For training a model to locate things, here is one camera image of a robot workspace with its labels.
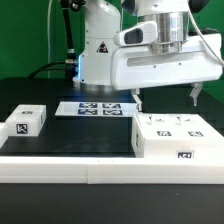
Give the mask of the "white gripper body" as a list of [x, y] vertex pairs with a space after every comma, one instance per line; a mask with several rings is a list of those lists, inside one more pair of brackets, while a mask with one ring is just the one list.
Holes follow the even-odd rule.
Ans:
[[190, 36], [179, 52], [154, 53], [155, 22], [141, 22], [117, 33], [111, 59], [111, 84], [116, 90], [140, 89], [217, 80], [222, 65], [221, 35]]

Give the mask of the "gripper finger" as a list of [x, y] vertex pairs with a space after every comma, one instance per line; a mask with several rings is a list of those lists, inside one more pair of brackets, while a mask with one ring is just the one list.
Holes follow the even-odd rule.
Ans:
[[192, 91], [190, 93], [190, 98], [192, 99], [192, 105], [196, 106], [197, 105], [197, 99], [198, 96], [203, 88], [202, 83], [193, 83], [192, 84]]
[[137, 110], [139, 112], [142, 111], [142, 101], [139, 98], [139, 94], [140, 94], [140, 90], [139, 89], [132, 89], [131, 90], [131, 95], [133, 97], [133, 99], [135, 100], [136, 104], [137, 104]]

